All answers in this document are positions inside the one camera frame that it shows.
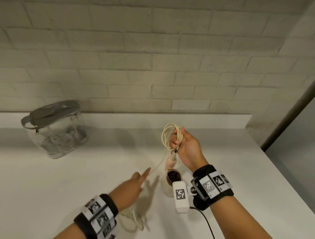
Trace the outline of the person's left hand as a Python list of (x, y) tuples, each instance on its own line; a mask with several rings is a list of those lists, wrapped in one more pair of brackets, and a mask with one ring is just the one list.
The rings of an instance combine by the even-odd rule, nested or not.
[(150, 171), (151, 168), (149, 167), (142, 174), (134, 172), (130, 179), (122, 182), (109, 193), (109, 197), (114, 202), (118, 212), (121, 212), (135, 204), (139, 198), (137, 195), (137, 184), (143, 184)]

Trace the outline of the person's right hand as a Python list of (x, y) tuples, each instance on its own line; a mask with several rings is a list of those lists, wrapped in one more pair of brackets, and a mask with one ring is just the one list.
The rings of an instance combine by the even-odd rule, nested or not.
[(209, 163), (203, 155), (199, 141), (184, 127), (181, 130), (183, 130), (183, 154), (178, 155), (183, 164), (194, 173), (201, 167), (209, 165)]

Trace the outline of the person's right forearm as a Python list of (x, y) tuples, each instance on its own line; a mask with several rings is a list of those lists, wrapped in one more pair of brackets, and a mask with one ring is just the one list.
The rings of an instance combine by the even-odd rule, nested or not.
[(210, 205), (225, 239), (273, 239), (234, 196)]

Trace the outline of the person's left forearm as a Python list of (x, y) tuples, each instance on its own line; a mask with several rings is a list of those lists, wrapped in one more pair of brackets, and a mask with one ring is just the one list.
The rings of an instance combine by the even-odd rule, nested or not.
[(76, 221), (53, 239), (98, 239), (89, 221)]

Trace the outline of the pink cream hair dryer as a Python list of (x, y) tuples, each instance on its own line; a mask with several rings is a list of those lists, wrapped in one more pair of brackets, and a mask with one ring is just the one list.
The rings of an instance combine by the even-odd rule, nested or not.
[(165, 163), (165, 174), (161, 179), (161, 189), (167, 197), (174, 197), (173, 182), (183, 181), (181, 173), (175, 169), (177, 163), (177, 151), (171, 151)]

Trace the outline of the black left wristband with markers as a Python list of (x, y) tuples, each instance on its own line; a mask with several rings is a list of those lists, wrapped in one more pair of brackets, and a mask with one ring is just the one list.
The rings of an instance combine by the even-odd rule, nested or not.
[(108, 194), (93, 197), (74, 218), (87, 239), (116, 239), (118, 209)]

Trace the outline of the black wristband with markers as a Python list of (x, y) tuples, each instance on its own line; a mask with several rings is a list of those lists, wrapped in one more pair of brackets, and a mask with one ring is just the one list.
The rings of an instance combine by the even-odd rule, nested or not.
[(225, 175), (210, 164), (195, 170), (191, 184), (196, 191), (193, 204), (201, 211), (226, 196), (234, 196), (232, 186)]
[(116, 239), (118, 209), (108, 194), (93, 197), (74, 218), (87, 239)]

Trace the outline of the black right wristband with markers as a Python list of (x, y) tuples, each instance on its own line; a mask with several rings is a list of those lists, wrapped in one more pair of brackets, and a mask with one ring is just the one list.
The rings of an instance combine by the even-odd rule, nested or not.
[(226, 196), (234, 196), (232, 186), (225, 175), (210, 164), (195, 170), (191, 184), (196, 191), (193, 204), (201, 211)]

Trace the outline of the clear pouch with grey top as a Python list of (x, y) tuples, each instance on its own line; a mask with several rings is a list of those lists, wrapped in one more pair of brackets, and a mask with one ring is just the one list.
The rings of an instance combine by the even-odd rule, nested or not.
[(52, 159), (61, 158), (88, 140), (81, 107), (66, 100), (45, 105), (21, 119), (31, 141)]

